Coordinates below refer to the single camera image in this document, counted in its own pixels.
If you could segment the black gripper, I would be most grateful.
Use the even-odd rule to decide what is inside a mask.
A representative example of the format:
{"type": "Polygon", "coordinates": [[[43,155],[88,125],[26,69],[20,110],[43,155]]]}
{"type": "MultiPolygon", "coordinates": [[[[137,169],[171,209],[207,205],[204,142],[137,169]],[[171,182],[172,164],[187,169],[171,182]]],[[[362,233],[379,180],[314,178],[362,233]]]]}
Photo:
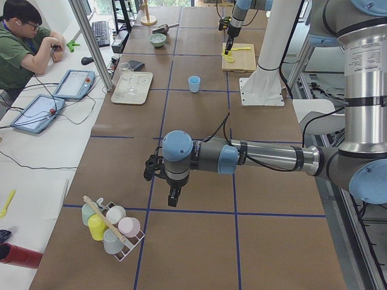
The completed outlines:
{"type": "Polygon", "coordinates": [[[224,54],[228,55],[233,46],[233,38],[238,37],[241,27],[234,27],[230,25],[227,30],[228,38],[224,49],[224,54]]]}
{"type": "Polygon", "coordinates": [[[178,204],[178,198],[181,193],[182,187],[184,187],[189,180],[189,171],[186,170],[182,173],[172,173],[166,171],[167,183],[170,185],[170,193],[168,196],[168,206],[176,207],[178,204]]]}

